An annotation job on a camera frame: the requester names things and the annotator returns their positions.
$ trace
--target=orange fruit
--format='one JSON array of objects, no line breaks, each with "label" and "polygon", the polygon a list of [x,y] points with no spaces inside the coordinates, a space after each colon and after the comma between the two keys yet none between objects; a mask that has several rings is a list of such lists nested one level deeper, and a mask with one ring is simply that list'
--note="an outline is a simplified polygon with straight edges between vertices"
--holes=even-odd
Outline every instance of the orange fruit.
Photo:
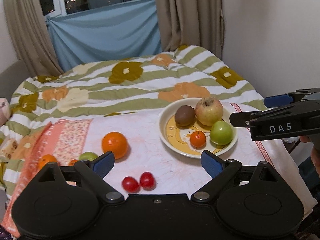
[{"label": "orange fruit", "polygon": [[120,159],[128,151],[128,142],[122,133],[111,132],[102,139],[101,147],[104,153],[112,151],[115,159]]},{"label": "orange fruit", "polygon": [[207,141],[207,138],[204,134],[204,132],[201,131],[195,131],[190,136],[190,143],[195,148],[200,148],[203,145],[205,145]]},{"label": "orange fruit", "polygon": [[52,156],[51,154],[43,155],[42,157],[40,157],[40,159],[38,160],[39,170],[41,170],[43,168],[43,166],[45,166],[49,162],[58,163],[58,160],[54,156]]},{"label": "orange fruit", "polygon": [[75,165],[75,163],[76,163],[77,161],[79,161],[79,160],[71,160],[71,161],[69,162],[68,166],[73,166],[73,165]]}]

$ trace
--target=light blue fabric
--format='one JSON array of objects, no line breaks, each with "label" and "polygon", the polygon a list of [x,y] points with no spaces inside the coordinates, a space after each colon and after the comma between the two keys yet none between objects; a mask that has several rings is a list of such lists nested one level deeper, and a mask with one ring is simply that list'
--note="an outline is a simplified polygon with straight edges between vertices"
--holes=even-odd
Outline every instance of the light blue fabric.
[{"label": "light blue fabric", "polygon": [[59,64],[119,60],[161,52],[155,0],[135,0],[48,19]]}]

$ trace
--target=black robotic device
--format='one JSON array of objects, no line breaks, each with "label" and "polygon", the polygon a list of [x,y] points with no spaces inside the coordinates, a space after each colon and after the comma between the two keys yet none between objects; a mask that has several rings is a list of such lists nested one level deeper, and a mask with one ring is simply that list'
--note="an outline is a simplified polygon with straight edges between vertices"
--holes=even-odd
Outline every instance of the black robotic device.
[{"label": "black robotic device", "polygon": [[[265,99],[265,112],[234,113],[230,122],[250,127],[252,140],[309,135],[317,146],[320,89]],[[21,240],[97,239],[296,239],[304,209],[299,198],[268,162],[243,166],[209,151],[202,167],[212,177],[191,195],[124,196],[103,178],[114,166],[107,152],[73,167],[48,163],[12,207]],[[75,181],[77,187],[66,181]]]}]

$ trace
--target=curtain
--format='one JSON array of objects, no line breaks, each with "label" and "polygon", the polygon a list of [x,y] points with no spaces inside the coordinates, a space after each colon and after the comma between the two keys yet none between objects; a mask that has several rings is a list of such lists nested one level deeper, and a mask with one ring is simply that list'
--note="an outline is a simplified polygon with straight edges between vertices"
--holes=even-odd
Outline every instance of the curtain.
[{"label": "curtain", "polygon": [[39,0],[4,0],[4,12],[14,48],[31,75],[57,76],[59,67]]},{"label": "curtain", "polygon": [[162,50],[197,45],[221,58],[224,22],[221,0],[156,0]]},{"label": "curtain", "polygon": [[161,52],[155,0],[134,0],[48,19],[61,68]]}]

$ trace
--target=gray headboard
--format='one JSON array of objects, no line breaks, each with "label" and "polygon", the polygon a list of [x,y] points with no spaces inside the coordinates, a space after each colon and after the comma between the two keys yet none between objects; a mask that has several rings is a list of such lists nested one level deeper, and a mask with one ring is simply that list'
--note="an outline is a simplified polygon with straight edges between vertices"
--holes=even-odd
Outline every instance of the gray headboard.
[{"label": "gray headboard", "polygon": [[29,71],[22,60],[18,60],[0,74],[0,98],[10,102],[13,92],[28,77]]}]

